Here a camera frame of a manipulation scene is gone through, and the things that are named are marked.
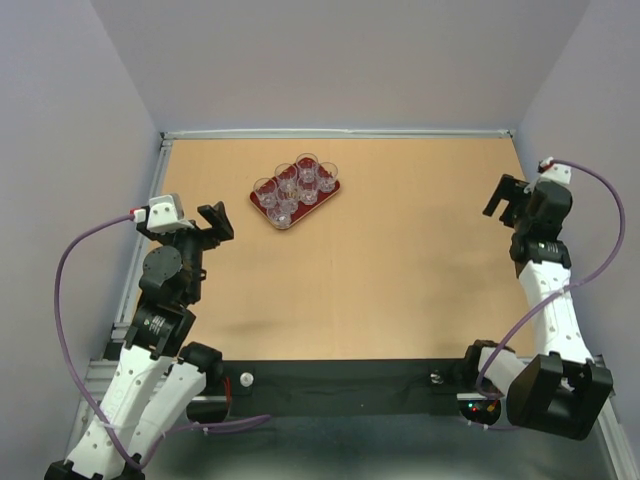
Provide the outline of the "clear glass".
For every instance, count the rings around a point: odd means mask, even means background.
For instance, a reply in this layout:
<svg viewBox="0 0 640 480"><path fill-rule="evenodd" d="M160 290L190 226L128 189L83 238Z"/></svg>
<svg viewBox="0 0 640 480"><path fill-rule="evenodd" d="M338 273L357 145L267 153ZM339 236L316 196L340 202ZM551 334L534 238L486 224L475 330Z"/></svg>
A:
<svg viewBox="0 0 640 480"><path fill-rule="evenodd" d="M316 171L319 190L323 193L332 192L336 187L338 173L339 169L334 163L320 163Z"/></svg>
<svg viewBox="0 0 640 480"><path fill-rule="evenodd" d="M277 184L272 178L258 179L253 192L262 208L270 209L277 204Z"/></svg>
<svg viewBox="0 0 640 480"><path fill-rule="evenodd" d="M304 205L312 206L318 201L319 184L316 179L305 180L300 178L297 182L299 201Z"/></svg>
<svg viewBox="0 0 640 480"><path fill-rule="evenodd" d="M312 153L302 153L296 158L295 166L298 170L298 178L310 183L316 178L319 166L318 158Z"/></svg>
<svg viewBox="0 0 640 480"><path fill-rule="evenodd" d="M276 194L276 204L267 210L267 216L271 223L279 229L291 226L292 215L297 211L298 201L287 193Z"/></svg>
<svg viewBox="0 0 640 480"><path fill-rule="evenodd" d="M298 170L294 164L282 163L279 164L274 170L276 182L278 187L286 192L292 194L297 187Z"/></svg>

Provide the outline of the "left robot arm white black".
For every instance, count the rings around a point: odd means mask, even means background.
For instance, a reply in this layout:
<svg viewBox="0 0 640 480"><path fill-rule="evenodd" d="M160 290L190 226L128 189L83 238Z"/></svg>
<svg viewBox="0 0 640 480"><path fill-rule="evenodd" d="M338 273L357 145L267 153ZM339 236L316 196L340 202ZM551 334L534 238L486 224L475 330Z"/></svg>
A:
<svg viewBox="0 0 640 480"><path fill-rule="evenodd" d="M157 247L143 260L140 297L126 331L113 378L95 401L79 375L72 379L94 412L84 436L48 479L141 479L190 401L222 382L220 351L185 341L207 272L204 252L234 237L225 205L197 209L208 225L185 217L176 194L154 197L118 220L132 221Z"/></svg>

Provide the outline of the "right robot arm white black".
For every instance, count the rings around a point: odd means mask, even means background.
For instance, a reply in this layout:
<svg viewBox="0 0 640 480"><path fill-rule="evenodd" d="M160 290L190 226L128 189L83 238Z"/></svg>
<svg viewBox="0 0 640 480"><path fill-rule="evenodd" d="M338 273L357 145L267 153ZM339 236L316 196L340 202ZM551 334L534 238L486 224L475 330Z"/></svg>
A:
<svg viewBox="0 0 640 480"><path fill-rule="evenodd" d="M568 247L559 235L573 206L571 169L550 167L528 183L503 175L483 210L512 229L509 255L534 329L535 354L520 360L507 341L477 340L460 366L463 384L504 400L509 423L572 440L585 439L613 390L609 369L597 365L581 335L571 292Z"/></svg>

